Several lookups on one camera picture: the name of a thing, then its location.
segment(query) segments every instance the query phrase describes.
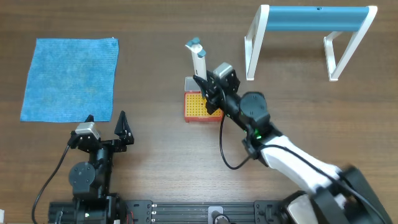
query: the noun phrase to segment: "white stand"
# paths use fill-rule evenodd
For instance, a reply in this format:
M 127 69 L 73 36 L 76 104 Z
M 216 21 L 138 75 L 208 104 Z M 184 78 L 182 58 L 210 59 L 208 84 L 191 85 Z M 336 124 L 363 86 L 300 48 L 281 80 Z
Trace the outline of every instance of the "white stand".
M 338 37 L 341 32 L 332 32 L 323 39 L 325 45 L 326 64 L 328 67 L 329 81 L 337 81 L 341 72 L 354 54 L 357 46 L 365 36 L 377 13 L 377 6 L 368 6 L 369 13 L 357 32 L 354 32 L 348 46 L 336 66 L 335 54 L 333 52 L 332 40 Z M 262 40 L 267 27 L 269 5 L 261 5 L 254 16 L 248 34 L 244 37 L 244 53 L 246 62 L 246 80 L 254 80 L 257 61 L 261 50 Z

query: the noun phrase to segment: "tabletop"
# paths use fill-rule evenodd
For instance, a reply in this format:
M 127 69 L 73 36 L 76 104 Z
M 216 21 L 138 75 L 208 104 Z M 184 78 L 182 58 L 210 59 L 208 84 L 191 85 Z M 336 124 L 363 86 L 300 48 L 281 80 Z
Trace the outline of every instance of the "tabletop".
M 329 82 L 324 32 L 266 33 L 254 82 L 245 79 L 244 36 L 261 4 L 368 6 L 376 18 L 337 82 Z M 261 91 L 274 124 L 296 146 L 327 163 L 352 164 L 398 221 L 398 2 L 380 1 L 28 1 L 0 2 L 0 209 L 6 222 L 31 222 L 33 202 L 77 123 L 20 122 L 36 38 L 119 39 L 112 120 L 98 123 L 111 139 L 124 110 L 136 143 L 114 156 L 111 191 L 156 202 L 282 200 L 298 187 L 276 170 L 249 161 L 229 170 L 218 147 L 219 123 L 186 123 L 184 78 L 192 76 L 184 44 L 201 38 L 213 70 L 230 63 L 238 93 Z M 334 41 L 339 58 L 349 41 Z M 246 151 L 230 120 L 223 146 L 231 164 Z M 69 170 L 88 155 L 70 150 L 47 186 L 49 202 L 69 201 Z

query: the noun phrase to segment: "blue towel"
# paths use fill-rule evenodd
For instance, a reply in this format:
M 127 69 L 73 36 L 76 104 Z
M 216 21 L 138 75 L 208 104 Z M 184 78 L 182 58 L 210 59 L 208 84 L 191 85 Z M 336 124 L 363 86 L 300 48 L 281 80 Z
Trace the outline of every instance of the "blue towel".
M 21 121 L 109 121 L 117 39 L 37 39 Z

